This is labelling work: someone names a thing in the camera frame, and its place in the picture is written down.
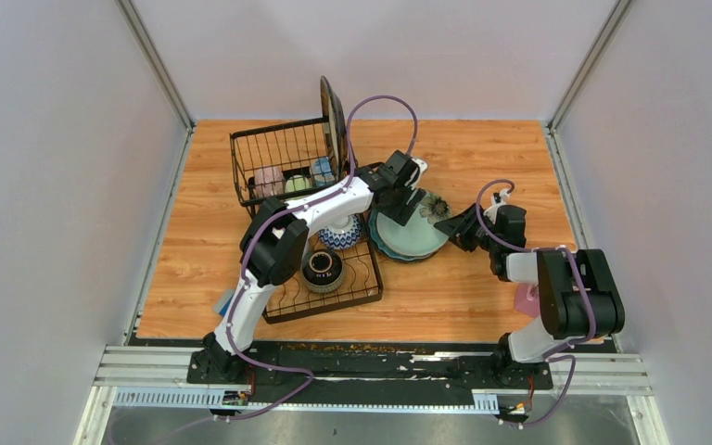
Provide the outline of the light blue scalloped plate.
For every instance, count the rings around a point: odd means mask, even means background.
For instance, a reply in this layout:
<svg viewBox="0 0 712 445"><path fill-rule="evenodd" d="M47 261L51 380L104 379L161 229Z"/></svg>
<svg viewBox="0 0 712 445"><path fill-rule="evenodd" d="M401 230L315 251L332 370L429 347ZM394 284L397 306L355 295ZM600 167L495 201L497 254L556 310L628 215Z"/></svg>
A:
<svg viewBox="0 0 712 445"><path fill-rule="evenodd" d="M452 217L451 206L441 196L425 191L409 221L400 225L383 213L371 217L372 230L390 252L408 258L423 258L435 254L448 237L435 224Z"/></svg>

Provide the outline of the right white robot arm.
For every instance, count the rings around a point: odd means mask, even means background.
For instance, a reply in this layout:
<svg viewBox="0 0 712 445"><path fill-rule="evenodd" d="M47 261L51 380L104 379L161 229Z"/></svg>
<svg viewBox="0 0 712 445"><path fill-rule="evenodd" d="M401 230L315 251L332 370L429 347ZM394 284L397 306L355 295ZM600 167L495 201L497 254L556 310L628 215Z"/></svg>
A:
<svg viewBox="0 0 712 445"><path fill-rule="evenodd" d="M526 210L474 204L435 223L463 251L489 255L491 272L535 297L538 313L524 328L502 335L489 361L493 379L505 387L540 375L551 356L625 325L625 311L600 249L526 246Z"/></svg>

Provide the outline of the white black bowl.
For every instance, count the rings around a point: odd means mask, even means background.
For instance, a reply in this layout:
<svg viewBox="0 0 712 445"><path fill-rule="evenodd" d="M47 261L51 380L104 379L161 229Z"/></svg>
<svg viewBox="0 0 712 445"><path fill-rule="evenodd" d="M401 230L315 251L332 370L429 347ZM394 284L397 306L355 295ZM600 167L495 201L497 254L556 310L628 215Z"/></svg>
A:
<svg viewBox="0 0 712 445"><path fill-rule="evenodd" d="M320 241L333 250L353 248L362 238L362 225L356 215L349 215L318 232Z"/></svg>

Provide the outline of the pink ceramic mug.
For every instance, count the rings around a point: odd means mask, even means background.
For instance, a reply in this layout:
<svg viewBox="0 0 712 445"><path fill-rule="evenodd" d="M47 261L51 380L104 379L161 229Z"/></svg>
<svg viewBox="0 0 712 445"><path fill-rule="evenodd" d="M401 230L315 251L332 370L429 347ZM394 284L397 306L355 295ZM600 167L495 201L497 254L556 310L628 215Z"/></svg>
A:
<svg viewBox="0 0 712 445"><path fill-rule="evenodd" d="M257 169L254 174L256 197L271 197L285 192L285 176L280 167L269 166Z"/></svg>

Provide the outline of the dark teal scalloped plate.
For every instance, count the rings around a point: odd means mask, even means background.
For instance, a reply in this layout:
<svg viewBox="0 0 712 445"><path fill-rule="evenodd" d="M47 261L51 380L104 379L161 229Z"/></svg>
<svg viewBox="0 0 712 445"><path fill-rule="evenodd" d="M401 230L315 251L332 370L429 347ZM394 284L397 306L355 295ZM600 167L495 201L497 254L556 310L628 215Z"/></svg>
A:
<svg viewBox="0 0 712 445"><path fill-rule="evenodd" d="M389 257L390 259L392 259L392 260L394 260L394 261L399 261L399 262L419 262L419 261L423 261L423 260L426 260L426 259L428 259L428 258L434 256L434 255L439 251L439 250L438 250L435 254L432 254L432 255L430 255L430 256L428 256L428 257L423 257L423 258L408 258L408 257L402 257L402 256L400 256L399 254L395 254L395 253L393 253L393 252L390 252L385 246L382 245L382 243L380 242L379 237L378 237L376 234L374 234L374 232L373 232L373 230L372 230L373 226L372 226L372 224L371 224L371 217L374 216L376 213L378 213L378 211L372 212L372 213L370 214L370 216L369 216L369 219L368 219L368 227L369 227L370 236L371 236L373 242L375 243L377 249L378 249L381 253L383 253L384 255L386 255L387 257Z"/></svg>

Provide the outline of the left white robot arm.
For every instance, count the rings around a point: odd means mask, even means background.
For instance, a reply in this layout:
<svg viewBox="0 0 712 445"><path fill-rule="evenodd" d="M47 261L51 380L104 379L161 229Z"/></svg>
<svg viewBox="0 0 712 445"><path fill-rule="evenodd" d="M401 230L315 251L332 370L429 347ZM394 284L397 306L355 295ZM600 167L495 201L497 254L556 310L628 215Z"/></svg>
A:
<svg viewBox="0 0 712 445"><path fill-rule="evenodd" d="M341 181L307 197L263 201L245 232L235 288L216 307L222 320L191 356L187 380L232 384L255 361L246 352L274 291L302 267L312 235L347 216L379 210L396 223L407 223L423 198L417 187L428 168L412 155L396 151L374 167L353 169Z"/></svg>

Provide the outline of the dark brown speckled bowl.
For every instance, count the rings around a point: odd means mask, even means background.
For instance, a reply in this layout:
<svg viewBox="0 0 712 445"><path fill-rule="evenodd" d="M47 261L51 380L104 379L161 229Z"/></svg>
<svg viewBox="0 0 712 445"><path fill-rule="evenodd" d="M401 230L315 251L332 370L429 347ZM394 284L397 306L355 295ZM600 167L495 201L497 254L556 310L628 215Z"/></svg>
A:
<svg viewBox="0 0 712 445"><path fill-rule="evenodd" d="M344 262L334 250L316 249L304 257L300 273L303 285L311 292L326 294L344 282Z"/></svg>

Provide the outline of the light green mug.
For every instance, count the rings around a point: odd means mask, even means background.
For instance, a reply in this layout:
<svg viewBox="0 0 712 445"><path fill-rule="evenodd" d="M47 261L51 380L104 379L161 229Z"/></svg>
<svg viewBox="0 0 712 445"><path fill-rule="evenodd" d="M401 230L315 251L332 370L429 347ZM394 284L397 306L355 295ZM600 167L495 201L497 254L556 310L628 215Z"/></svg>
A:
<svg viewBox="0 0 712 445"><path fill-rule="evenodd" d="M293 175L286 180L285 192L293 193L298 191L304 191L311 189L313 187L312 179L305 175Z"/></svg>

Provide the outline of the blue butterfly mug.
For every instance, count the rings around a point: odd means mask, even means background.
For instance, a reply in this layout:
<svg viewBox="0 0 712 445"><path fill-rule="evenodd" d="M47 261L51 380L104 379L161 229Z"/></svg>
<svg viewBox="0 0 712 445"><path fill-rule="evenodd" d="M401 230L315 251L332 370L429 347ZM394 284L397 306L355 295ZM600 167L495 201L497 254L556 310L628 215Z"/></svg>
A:
<svg viewBox="0 0 712 445"><path fill-rule="evenodd" d="M311 163L311 180L315 187L325 187L337 183L328 157L320 157Z"/></svg>

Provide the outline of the black rimmed white plate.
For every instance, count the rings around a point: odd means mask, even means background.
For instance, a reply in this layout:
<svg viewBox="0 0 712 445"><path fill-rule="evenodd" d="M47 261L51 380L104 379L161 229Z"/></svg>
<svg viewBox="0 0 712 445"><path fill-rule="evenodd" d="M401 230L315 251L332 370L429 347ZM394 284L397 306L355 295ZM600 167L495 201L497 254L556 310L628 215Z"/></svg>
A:
<svg viewBox="0 0 712 445"><path fill-rule="evenodd" d="M332 174L341 179L345 175L344 167L347 163L345 115L340 98L324 75L320 77L320 97L326 156Z"/></svg>

